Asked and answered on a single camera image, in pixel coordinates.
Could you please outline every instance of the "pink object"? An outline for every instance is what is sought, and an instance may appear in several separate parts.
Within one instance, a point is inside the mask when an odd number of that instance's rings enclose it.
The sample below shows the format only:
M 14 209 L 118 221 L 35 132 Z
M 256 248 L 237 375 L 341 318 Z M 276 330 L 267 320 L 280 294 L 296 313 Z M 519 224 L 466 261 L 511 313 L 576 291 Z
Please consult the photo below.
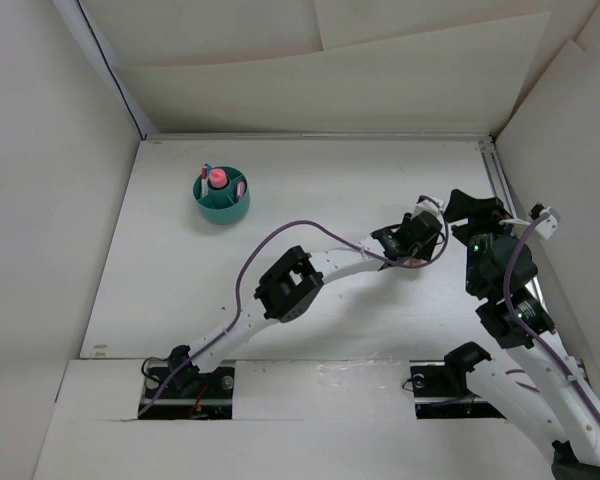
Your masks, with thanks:
M 236 187 L 236 201 L 239 202 L 244 197 L 245 192 L 247 191 L 247 184 L 244 182 L 240 182 Z
M 227 173 L 221 168 L 214 168 L 209 174 L 209 182 L 213 188 L 224 188 L 229 183 Z

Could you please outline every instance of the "teal cup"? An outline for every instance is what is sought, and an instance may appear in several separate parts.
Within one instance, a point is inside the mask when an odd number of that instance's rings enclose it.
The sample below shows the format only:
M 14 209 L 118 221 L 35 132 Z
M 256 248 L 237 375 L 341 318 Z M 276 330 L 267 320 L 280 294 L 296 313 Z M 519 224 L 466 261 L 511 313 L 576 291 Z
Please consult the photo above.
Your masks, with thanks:
M 247 214 L 249 204 L 251 203 L 249 193 L 249 182 L 240 170 L 232 167 L 214 167 L 221 168 L 227 174 L 229 183 L 223 189 L 216 190 L 209 186 L 209 193 L 202 197 L 200 196 L 202 187 L 202 177 L 198 176 L 193 184 L 193 198 L 198 204 L 198 208 L 204 218 L 216 225 L 230 225 L 236 223 Z M 236 201 L 236 189 L 238 184 L 244 182 L 246 190 L 244 197 L 240 201 Z

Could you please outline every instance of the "robotic arm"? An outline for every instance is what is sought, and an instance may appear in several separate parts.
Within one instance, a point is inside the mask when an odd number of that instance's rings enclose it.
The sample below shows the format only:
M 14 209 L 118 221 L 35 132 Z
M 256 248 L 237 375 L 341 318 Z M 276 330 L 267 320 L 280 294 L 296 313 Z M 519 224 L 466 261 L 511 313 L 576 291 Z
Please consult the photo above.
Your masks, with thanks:
M 167 361 L 170 374 L 139 416 L 169 382 L 183 395 L 200 391 L 205 375 L 235 348 L 267 327 L 301 316 L 324 285 L 363 271 L 420 268 L 437 260 L 449 240 L 448 224 L 467 220 L 453 227 L 454 237 L 467 247 L 466 291 L 486 299 L 476 310 L 482 325 L 539 394 L 520 388 L 473 342 L 447 354 L 438 376 L 458 397 L 476 394 L 490 402 L 552 462 L 557 480 L 600 479 L 600 401 L 564 350 L 552 319 L 525 288 L 538 273 L 525 241 L 534 230 L 548 238 L 559 217 L 536 205 L 531 218 L 531 224 L 512 218 L 497 198 L 480 200 L 454 190 L 444 214 L 442 201 L 420 197 L 400 225 L 376 230 L 355 244 L 313 222 L 298 222 L 321 229 L 348 248 L 313 254 L 299 246 L 288 250 L 262 276 L 250 303 L 241 308 L 238 297 L 238 313 L 228 327 L 173 349 Z M 445 244 L 434 257 L 443 226 Z

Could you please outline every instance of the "white wall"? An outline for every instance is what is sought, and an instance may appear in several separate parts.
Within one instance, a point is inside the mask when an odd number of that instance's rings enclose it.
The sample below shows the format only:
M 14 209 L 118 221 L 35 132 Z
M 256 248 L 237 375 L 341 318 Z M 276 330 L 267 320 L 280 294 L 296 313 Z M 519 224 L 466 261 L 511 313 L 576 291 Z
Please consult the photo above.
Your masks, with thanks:
M 59 8 L 75 9 L 75 0 L 54 1 Z M 462 107 L 462 114 L 447 113 L 455 123 L 440 121 L 444 114 L 427 113 L 427 108 L 438 103 L 449 105 L 453 103 L 449 99 L 460 98 L 472 107 L 485 106 L 494 116 L 502 117 L 487 123 L 486 128 L 494 133 L 502 129 L 513 107 L 524 99 L 564 42 L 580 32 L 598 1 L 82 0 L 93 25 L 101 29 L 98 36 L 107 39 L 116 53 L 116 73 L 123 77 L 139 105 L 163 132 L 422 131 L 432 127 L 442 131 L 476 131 L 476 123 L 480 124 L 478 130 L 484 131 L 480 115 L 470 107 Z M 451 35 L 461 34 L 462 30 L 455 27 L 538 12 L 550 12 L 539 38 L 521 28 L 509 38 L 505 29 L 496 29 L 492 38 L 487 41 L 476 38 L 480 46 L 470 48 L 478 60 L 462 52 L 456 54 L 460 41 L 443 45 L 443 39 L 448 37 L 429 36 L 425 43 L 431 50 L 414 55 L 417 61 L 412 58 L 406 61 L 407 71 L 396 71 L 410 52 L 405 50 L 397 54 L 397 59 L 389 58 L 387 66 L 382 59 L 392 55 L 400 43 L 390 48 L 386 43 L 376 42 L 372 46 L 376 40 L 401 38 L 404 43 L 400 48 L 406 49 L 411 45 L 409 37 L 416 34 L 443 29 L 452 29 Z M 520 54 L 513 54 L 509 48 L 521 47 L 521 39 L 532 40 L 525 54 L 531 57 L 528 64 L 526 60 L 521 64 Z M 451 60 L 436 52 L 437 43 L 443 52 L 454 52 Z M 373 50 L 362 47 L 363 44 Z M 513 78 L 513 75 L 487 59 L 493 54 L 485 45 L 496 49 L 494 58 L 504 59 L 508 68 L 523 67 L 522 78 L 513 93 L 499 91 L 501 76 L 506 73 Z M 364 60 L 363 55 L 371 58 Z M 467 75 L 462 68 L 468 67 L 480 77 L 483 97 L 467 100 L 471 95 L 460 87 L 462 81 L 452 82 L 454 88 L 433 85 L 430 80 L 425 80 L 424 87 L 416 87 L 415 80 L 429 72 L 426 65 L 431 58 L 436 58 L 435 68 L 451 75 L 456 73 L 464 80 Z M 124 72 L 121 67 L 132 70 Z M 239 80 L 233 84 L 231 79 Z M 356 82 L 363 86 L 363 94 L 351 93 Z M 391 85 L 398 87 L 393 91 Z M 276 87 L 281 92 L 273 91 Z M 258 88 L 264 90 L 266 99 L 276 97 L 274 105 L 262 108 L 267 102 L 258 97 Z M 441 96 L 440 91 L 446 92 L 446 96 Z M 233 92 L 234 96 L 227 98 L 227 92 Z M 388 106 L 378 98 L 378 92 L 389 97 Z M 510 104 L 504 116 L 489 93 L 498 102 Z M 297 98 L 314 102 L 294 102 Z M 410 98 L 425 106 L 414 108 L 408 102 Z M 338 99 L 345 107 L 338 104 Z M 370 99 L 373 108 L 361 104 L 364 99 Z M 205 101 L 211 104 L 208 109 L 203 105 Z M 318 118 L 306 118 L 303 107 Z M 354 113 L 347 115 L 348 109 Z
M 591 25 L 585 30 L 600 33 Z M 592 376 L 592 385 L 600 395 L 600 45 L 595 40 L 594 35 L 586 51 L 565 44 L 496 146 L 527 209 L 539 200 L 562 216 L 557 233 L 542 245 L 552 274 L 541 272 L 540 278 L 565 346 L 585 359 L 590 373 L 597 370 L 598 383 Z
M 35 468 L 137 145 L 51 0 L 0 0 L 0 479 Z

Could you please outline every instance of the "white arm segment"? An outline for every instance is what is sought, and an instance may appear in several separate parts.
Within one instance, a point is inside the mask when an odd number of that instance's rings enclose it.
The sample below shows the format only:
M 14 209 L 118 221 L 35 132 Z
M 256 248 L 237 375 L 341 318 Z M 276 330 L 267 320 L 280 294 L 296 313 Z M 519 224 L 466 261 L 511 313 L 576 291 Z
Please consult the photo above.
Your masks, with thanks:
M 356 245 L 360 245 L 361 248 L 377 255 L 384 256 L 380 242 L 371 237 L 366 237 L 364 240 L 356 242 Z M 325 285 L 340 278 L 355 275 L 356 273 L 377 271 L 384 264 L 384 261 L 368 257 L 355 250 L 342 248 L 312 253 L 310 261 L 317 272 L 323 273 L 323 282 Z M 194 360 L 192 365 L 197 366 L 200 369 L 200 373 L 213 372 L 218 368 L 220 362 L 227 358 L 232 351 L 247 342 L 256 333 L 261 332 L 271 325 L 280 323 L 276 319 L 264 318 L 264 313 L 265 309 L 262 302 L 251 299 L 247 306 L 242 309 L 240 319 L 235 327 L 218 340 L 215 345 Z M 225 331 L 225 328 L 220 326 L 208 335 L 193 342 L 190 345 L 191 352 L 200 350 L 210 340 Z
M 565 442 L 560 422 L 540 395 L 521 388 L 496 361 L 483 360 L 466 374 L 467 388 L 493 405 L 536 446 L 545 459 L 553 461 L 551 444 Z
M 555 412 L 578 461 L 600 467 L 600 425 L 593 418 L 571 381 L 577 381 L 600 412 L 600 400 L 582 376 L 575 358 L 568 356 L 560 337 L 551 332 L 541 335 L 567 363 L 574 378 L 566 379 L 560 367 L 549 354 L 534 341 L 533 348 L 511 348 L 507 353 L 533 380 L 551 409 Z

